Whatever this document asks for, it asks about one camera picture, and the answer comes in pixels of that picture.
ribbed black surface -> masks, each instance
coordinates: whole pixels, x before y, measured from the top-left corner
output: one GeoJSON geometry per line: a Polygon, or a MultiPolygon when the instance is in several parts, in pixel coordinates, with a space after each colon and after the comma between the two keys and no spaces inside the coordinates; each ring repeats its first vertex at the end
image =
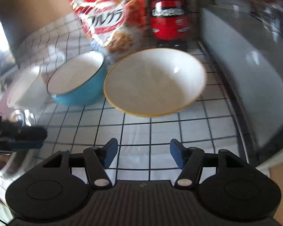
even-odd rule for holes
{"type": "Polygon", "coordinates": [[[113,189],[97,191],[78,213],[59,222],[34,224],[13,220],[10,226],[279,226],[271,218],[235,223],[203,209],[192,192],[177,190],[169,181],[118,181],[113,189]]]}

yellow-rimmed bowl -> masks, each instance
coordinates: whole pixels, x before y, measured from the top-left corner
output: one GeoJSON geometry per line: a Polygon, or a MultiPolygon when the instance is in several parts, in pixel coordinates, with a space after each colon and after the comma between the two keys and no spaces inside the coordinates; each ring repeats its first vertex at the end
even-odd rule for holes
{"type": "Polygon", "coordinates": [[[177,112],[203,92],[206,72],[190,54],[170,48],[133,53],[109,71],[104,94],[130,115],[158,117],[177,112]]]}

granola package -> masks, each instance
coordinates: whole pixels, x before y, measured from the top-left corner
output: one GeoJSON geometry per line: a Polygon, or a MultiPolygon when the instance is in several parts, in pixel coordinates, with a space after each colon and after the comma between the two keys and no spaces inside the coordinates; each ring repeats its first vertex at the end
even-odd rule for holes
{"type": "Polygon", "coordinates": [[[69,0],[86,36],[116,63],[140,50],[145,29],[144,0],[69,0]]]}

blue bowl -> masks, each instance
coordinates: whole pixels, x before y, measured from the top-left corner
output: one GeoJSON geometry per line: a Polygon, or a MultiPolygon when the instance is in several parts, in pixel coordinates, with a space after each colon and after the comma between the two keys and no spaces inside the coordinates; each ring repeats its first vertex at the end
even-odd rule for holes
{"type": "Polygon", "coordinates": [[[47,92],[64,105],[91,105],[103,95],[107,74],[104,55],[91,51],[65,62],[52,74],[47,92]]]}

silver screw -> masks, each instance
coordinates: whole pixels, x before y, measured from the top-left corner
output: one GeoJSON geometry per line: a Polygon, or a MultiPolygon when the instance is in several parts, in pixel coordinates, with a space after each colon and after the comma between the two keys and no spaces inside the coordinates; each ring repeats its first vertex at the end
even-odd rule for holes
{"type": "Polygon", "coordinates": [[[179,186],[190,186],[192,184],[192,181],[187,178],[182,178],[177,181],[177,184],[179,186]]]}
{"type": "Polygon", "coordinates": [[[100,178],[94,181],[94,184],[99,187],[104,187],[109,184],[109,181],[105,178],[100,178]]]}

